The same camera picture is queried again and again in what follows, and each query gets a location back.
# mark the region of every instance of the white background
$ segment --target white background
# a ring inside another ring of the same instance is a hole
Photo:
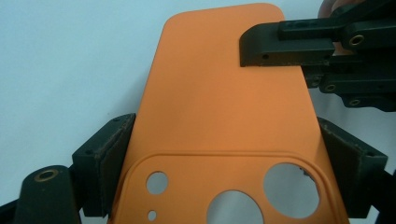
[[[286,20],[318,15],[320,0],[271,0]],[[0,204],[19,197],[39,168],[70,166],[71,154],[107,121],[137,112],[164,23],[221,1],[1,1]],[[346,109],[311,91],[318,116],[389,155],[396,169],[396,114]],[[375,210],[367,220],[374,223]],[[100,219],[83,219],[101,223]]]

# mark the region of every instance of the small circular hole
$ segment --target small circular hole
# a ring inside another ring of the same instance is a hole
[[[352,106],[358,105],[358,104],[360,104],[360,103],[361,103],[360,100],[351,100],[351,101],[349,101],[349,104],[352,105]]]
[[[352,38],[350,38],[349,40],[349,45],[354,47],[354,46],[358,46],[359,44],[361,44],[364,40],[364,36],[362,35],[355,35]]]
[[[154,221],[155,218],[157,218],[157,212],[156,211],[149,211],[148,212],[148,221]]]
[[[55,169],[43,171],[35,176],[35,182],[45,182],[51,180],[57,174],[59,174],[59,171]]]
[[[326,90],[326,91],[334,91],[334,90],[335,90],[335,85],[328,85],[328,86],[325,88],[325,90]]]
[[[163,172],[155,172],[148,177],[146,188],[151,194],[162,194],[168,187],[168,177]]]

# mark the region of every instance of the orange phone case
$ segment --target orange phone case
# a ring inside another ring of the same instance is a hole
[[[301,68],[239,66],[242,33],[281,20],[277,7],[252,4],[165,24],[109,223],[206,223],[212,200],[229,189],[251,197],[264,223],[348,223]],[[309,217],[286,217],[265,196],[266,172],[284,162],[316,182]],[[156,172],[169,181],[161,194],[147,189]]]

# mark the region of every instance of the screw hole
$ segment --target screw hole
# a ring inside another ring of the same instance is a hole
[[[335,85],[328,85],[328,86],[325,88],[325,90],[326,90],[326,91],[334,91],[334,90],[335,90]]]
[[[40,174],[35,176],[35,182],[45,182],[45,181],[51,180],[57,174],[59,174],[59,171],[55,170],[55,169],[43,171]]]
[[[355,35],[352,38],[350,38],[349,40],[349,45],[352,47],[358,46],[359,44],[361,44],[364,40],[364,36],[362,35]]]
[[[352,105],[352,106],[358,105],[358,104],[360,104],[360,103],[361,103],[360,100],[351,100],[351,101],[349,101],[349,105]]]

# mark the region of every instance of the circular hole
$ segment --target circular hole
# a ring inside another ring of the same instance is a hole
[[[168,177],[163,172],[155,172],[148,177],[146,187],[151,194],[161,194],[168,187]]]
[[[55,170],[55,169],[46,170],[46,171],[40,172],[38,175],[36,175],[35,181],[36,182],[45,182],[45,181],[51,180],[57,174],[59,174],[58,170]]]
[[[248,195],[227,190],[215,197],[206,214],[207,224],[262,224],[262,211]]]
[[[148,221],[154,221],[155,218],[157,218],[157,212],[156,211],[149,211],[148,212]]]
[[[272,167],[263,185],[270,204],[285,216],[309,217],[318,207],[315,182],[307,171],[296,165],[280,163]]]
[[[350,38],[349,40],[349,45],[350,46],[358,46],[359,44],[361,44],[364,40],[364,36],[362,35],[355,35],[352,38]]]
[[[352,106],[358,105],[358,104],[360,104],[360,103],[361,103],[360,100],[351,100],[351,101],[349,101],[349,104],[352,105]]]
[[[328,85],[328,86],[325,88],[325,90],[326,90],[326,91],[334,91],[334,90],[335,90],[335,85]]]

